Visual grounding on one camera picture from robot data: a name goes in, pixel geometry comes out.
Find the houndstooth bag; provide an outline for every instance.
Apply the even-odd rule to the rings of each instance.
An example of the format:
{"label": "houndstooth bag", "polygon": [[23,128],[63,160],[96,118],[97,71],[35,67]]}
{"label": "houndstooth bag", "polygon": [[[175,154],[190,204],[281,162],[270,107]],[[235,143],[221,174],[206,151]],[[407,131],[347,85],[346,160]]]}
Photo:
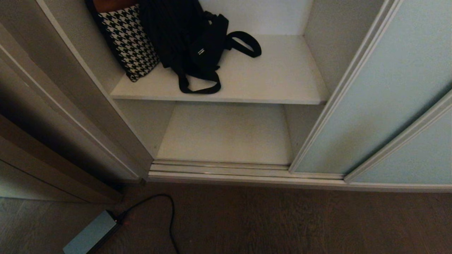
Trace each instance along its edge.
{"label": "houndstooth bag", "polygon": [[131,81],[136,82],[159,63],[159,57],[141,26],[138,4],[105,13],[97,12],[93,0],[86,0],[86,5]]}

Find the power cord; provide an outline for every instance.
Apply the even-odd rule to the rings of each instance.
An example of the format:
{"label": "power cord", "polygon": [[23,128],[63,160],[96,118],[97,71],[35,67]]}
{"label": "power cord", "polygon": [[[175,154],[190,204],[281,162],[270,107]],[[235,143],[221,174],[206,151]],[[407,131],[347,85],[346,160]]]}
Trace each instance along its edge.
{"label": "power cord", "polygon": [[177,245],[176,245],[176,241],[174,240],[174,236],[173,236],[174,200],[173,200],[173,198],[170,195],[162,193],[162,194],[153,195],[153,196],[150,196],[150,197],[148,197],[146,199],[143,199],[140,202],[136,203],[135,205],[131,206],[129,209],[123,211],[117,217],[117,220],[118,220],[119,223],[122,224],[122,222],[124,221],[124,219],[125,219],[125,217],[126,217],[128,212],[130,212],[132,209],[136,208],[137,206],[141,205],[142,203],[144,203],[144,202],[146,202],[148,200],[151,200],[153,198],[157,198],[157,197],[166,197],[166,198],[168,198],[171,201],[171,222],[169,223],[169,225],[170,225],[169,226],[169,231],[170,231],[169,232],[169,237],[171,238],[171,242],[173,243],[174,250],[176,250],[177,254],[180,254],[179,249],[177,248]]}

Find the white shelf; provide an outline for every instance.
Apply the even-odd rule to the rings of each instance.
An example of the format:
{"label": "white shelf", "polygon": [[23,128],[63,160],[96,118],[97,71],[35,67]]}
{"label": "white shelf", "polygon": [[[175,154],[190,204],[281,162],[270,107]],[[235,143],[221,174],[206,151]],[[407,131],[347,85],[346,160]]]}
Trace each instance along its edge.
{"label": "white shelf", "polygon": [[[131,82],[125,75],[111,92],[114,99],[325,104],[330,94],[302,36],[255,36],[262,55],[251,58],[225,50],[220,60],[221,90],[216,94],[183,94],[177,75],[159,64],[147,76]],[[211,86],[189,77],[191,88]]]}
{"label": "white shelf", "polygon": [[289,165],[292,151],[284,108],[178,102],[157,159]]}

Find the black backpack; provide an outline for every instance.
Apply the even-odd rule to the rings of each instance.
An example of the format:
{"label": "black backpack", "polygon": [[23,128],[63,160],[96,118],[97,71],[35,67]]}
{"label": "black backpack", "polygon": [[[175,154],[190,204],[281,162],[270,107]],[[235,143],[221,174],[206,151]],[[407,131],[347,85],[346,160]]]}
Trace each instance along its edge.
{"label": "black backpack", "polygon": [[[223,15],[204,12],[198,0],[140,0],[140,20],[163,67],[171,67],[186,94],[213,94],[220,90],[215,72],[224,49],[235,48],[260,56],[259,43],[245,32],[227,34],[229,21]],[[238,43],[238,38],[253,50]],[[212,87],[192,91],[186,75],[216,82]]]}

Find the wooden floor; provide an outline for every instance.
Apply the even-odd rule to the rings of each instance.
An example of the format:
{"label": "wooden floor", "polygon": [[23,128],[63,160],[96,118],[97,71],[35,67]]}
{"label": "wooden floor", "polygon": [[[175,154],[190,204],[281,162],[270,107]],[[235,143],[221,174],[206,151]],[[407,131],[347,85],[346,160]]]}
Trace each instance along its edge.
{"label": "wooden floor", "polygon": [[[182,254],[448,254],[452,194],[361,193],[149,183],[126,188],[118,212],[149,195],[176,205]],[[105,206],[2,199],[0,253],[61,253]],[[174,253],[170,202],[149,201],[97,254]]]}

